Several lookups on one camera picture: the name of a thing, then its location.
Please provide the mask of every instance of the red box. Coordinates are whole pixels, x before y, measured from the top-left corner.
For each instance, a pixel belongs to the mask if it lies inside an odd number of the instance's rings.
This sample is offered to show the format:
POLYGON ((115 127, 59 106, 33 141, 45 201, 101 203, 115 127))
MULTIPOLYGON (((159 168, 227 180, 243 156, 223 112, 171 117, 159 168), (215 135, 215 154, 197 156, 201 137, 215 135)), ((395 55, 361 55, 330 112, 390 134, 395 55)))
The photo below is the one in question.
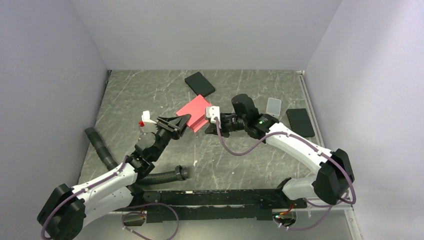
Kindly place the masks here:
POLYGON ((212 104, 206 101, 202 95, 198 95, 178 110, 176 115, 182 116, 190 114, 191 117, 188 120, 187 125, 191 128, 191 130, 193 130, 193 132, 197 132, 201 127, 203 127, 203 125, 208 123, 208 120, 205 119, 205 109, 210 106, 212 106, 212 104))

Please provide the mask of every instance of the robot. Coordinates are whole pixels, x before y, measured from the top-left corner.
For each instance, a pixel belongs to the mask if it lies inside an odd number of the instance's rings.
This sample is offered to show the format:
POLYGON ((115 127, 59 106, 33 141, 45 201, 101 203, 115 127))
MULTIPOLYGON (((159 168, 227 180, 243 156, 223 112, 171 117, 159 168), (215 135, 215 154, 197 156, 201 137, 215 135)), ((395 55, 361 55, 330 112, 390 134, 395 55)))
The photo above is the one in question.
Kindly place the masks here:
MULTIPOLYGON (((349 188, 353 191, 355 180, 348 154, 337 149, 320 147, 288 129, 278 119, 259 113, 253 100, 246 94, 232 98, 235 113, 221 113, 219 106, 210 106, 205 110, 209 120, 206 134, 217 135, 223 144, 222 137, 228 138, 230 132, 245 131, 251 138, 287 152, 301 161, 312 172, 312 176, 303 178, 286 178, 275 191, 279 201, 287 204, 299 199, 320 198, 329 205, 340 201, 354 204, 343 198, 349 188)), ((158 117, 157 121, 143 114, 146 121, 156 124, 156 132, 148 132, 135 144, 135 150, 121 164, 117 164, 96 132, 87 135, 96 149, 100 159, 109 172, 83 184, 72 187, 66 184, 56 187, 40 211, 37 221, 43 226, 41 237, 53 240, 71 240, 92 221, 114 210, 133 206, 143 197, 142 182, 154 169, 156 162, 171 140, 180 139, 187 129, 190 115, 179 117, 158 117)), ((236 156, 244 153, 233 153, 236 156)), ((179 180, 187 174, 177 173, 179 180)))

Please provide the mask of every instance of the vacuum hose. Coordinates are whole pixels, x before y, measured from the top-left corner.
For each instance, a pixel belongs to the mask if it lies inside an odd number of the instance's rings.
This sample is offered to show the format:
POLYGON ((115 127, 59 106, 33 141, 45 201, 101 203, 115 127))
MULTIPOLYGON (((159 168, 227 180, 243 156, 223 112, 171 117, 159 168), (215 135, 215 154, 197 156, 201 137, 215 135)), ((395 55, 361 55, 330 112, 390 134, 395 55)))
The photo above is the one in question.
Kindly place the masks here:
POLYGON ((161 173, 151 173, 145 178, 141 179, 137 183, 140 185, 155 185, 155 184, 165 184, 175 181, 184 181, 189 179, 189 170, 186 167, 180 165, 175 167, 174 171, 167 171, 161 173))
POLYGON ((98 157, 104 163, 107 170, 110 171, 118 167, 118 163, 114 160, 114 157, 109 152, 99 133, 93 127, 89 127, 85 130, 85 134, 87 134, 90 143, 93 145, 98 157))
MULTIPOLYGON (((116 168, 118 163, 114 160, 114 157, 112 157, 112 154, 109 152, 99 133, 93 127, 89 127, 85 130, 85 134, 87 134, 90 143, 93 145, 98 157, 106 166, 107 170, 110 171, 116 168)), ((175 167, 174 171, 149 174, 137 183, 140 185, 165 184, 175 181, 184 181, 189 178, 189 170, 186 167, 178 165, 175 167)))

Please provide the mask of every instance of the tabletop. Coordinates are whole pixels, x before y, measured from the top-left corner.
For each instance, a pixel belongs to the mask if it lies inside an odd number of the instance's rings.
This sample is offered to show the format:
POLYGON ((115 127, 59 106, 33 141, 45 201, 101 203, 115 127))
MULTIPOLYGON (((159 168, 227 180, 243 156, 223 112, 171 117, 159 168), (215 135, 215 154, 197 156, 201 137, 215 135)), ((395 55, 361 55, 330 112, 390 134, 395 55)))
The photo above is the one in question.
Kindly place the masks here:
MULTIPOLYGON (((199 70, 216 88, 205 99, 223 113, 234 112, 231 99, 237 94, 251 97, 260 113, 266 112, 268 98, 280 99, 277 117, 289 126, 287 109, 307 108, 307 97, 296 71, 291 70, 199 70)), ((141 133, 138 122, 149 110, 152 119, 174 117, 196 97, 184 78, 197 70, 114 70, 112 71, 95 128, 118 163, 134 151, 141 133)), ((302 178, 311 171, 298 160, 273 146, 260 144, 245 156, 233 156, 220 144, 218 136, 204 133, 207 125, 194 133, 187 129, 179 140, 171 140, 151 173, 172 171, 177 165, 194 166, 185 181, 147 186, 147 190, 228 190, 275 188, 287 177, 302 178)), ((317 144, 315 137, 308 138, 317 144)), ((232 132, 225 143, 242 152, 255 143, 244 131, 232 132)), ((79 183, 107 170, 93 146, 88 148, 79 183)))

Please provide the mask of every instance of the white wall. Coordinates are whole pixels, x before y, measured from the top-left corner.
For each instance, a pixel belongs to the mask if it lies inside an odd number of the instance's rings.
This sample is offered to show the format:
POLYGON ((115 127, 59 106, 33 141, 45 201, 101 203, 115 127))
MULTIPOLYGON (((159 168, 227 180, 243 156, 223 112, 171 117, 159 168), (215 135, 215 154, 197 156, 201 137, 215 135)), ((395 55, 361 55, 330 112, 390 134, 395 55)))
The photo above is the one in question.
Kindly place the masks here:
POLYGON ((48 196, 77 183, 106 73, 69 1, 0 1, 0 239, 40 239, 48 196))
POLYGON ((424 1, 343 0, 306 68, 327 147, 346 150, 364 239, 423 239, 424 1))
POLYGON ((72 0, 108 69, 304 70, 341 0, 72 0))

